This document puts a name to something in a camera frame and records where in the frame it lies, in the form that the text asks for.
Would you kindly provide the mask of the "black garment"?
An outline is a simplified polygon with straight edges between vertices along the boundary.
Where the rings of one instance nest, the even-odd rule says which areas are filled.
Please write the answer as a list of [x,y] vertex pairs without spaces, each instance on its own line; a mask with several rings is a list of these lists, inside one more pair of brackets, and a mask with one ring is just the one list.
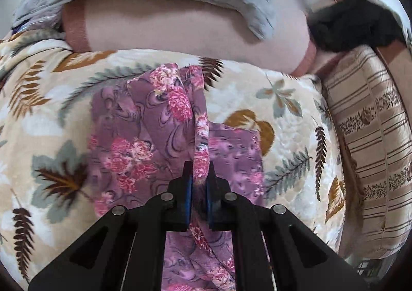
[[314,43],[323,51],[389,46],[396,40],[406,43],[392,12],[368,0],[341,0],[311,13],[307,23]]

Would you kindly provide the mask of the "cream leaf-pattern blanket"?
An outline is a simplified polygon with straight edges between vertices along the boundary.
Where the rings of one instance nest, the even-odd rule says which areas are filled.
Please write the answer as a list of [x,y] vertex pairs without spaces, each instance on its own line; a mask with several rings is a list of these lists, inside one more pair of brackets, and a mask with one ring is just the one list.
[[202,69],[210,122],[259,133],[259,205],[285,205],[339,249],[343,170],[317,77],[159,50],[77,53],[62,33],[31,30],[1,41],[1,263],[21,287],[100,217],[88,167],[93,95],[163,64]]

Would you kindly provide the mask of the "striped beige pillow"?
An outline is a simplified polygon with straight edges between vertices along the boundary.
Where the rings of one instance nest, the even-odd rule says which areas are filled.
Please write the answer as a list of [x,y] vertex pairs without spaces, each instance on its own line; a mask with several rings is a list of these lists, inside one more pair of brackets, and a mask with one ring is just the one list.
[[361,229],[350,251],[386,258],[411,232],[411,124],[388,66],[369,46],[343,56],[323,81],[348,175],[356,181]]

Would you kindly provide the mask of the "pink bolster pillow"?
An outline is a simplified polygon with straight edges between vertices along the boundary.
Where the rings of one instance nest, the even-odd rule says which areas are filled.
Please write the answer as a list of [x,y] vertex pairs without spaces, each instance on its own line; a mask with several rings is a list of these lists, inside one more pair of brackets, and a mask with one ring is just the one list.
[[338,55],[317,48],[297,0],[274,0],[274,36],[259,40],[236,11],[191,0],[75,0],[62,24],[76,52],[152,49],[231,60],[301,76]]

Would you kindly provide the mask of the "purple floral cloth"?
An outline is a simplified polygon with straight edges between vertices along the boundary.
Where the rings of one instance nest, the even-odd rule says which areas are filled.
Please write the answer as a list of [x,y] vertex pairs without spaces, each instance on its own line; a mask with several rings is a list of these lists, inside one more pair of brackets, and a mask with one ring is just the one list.
[[210,122],[199,66],[163,64],[101,89],[91,101],[89,180],[97,216],[117,205],[135,208],[164,192],[193,162],[191,222],[166,238],[164,290],[234,290],[229,232],[205,220],[209,169],[253,204],[263,203],[263,161],[257,131]]

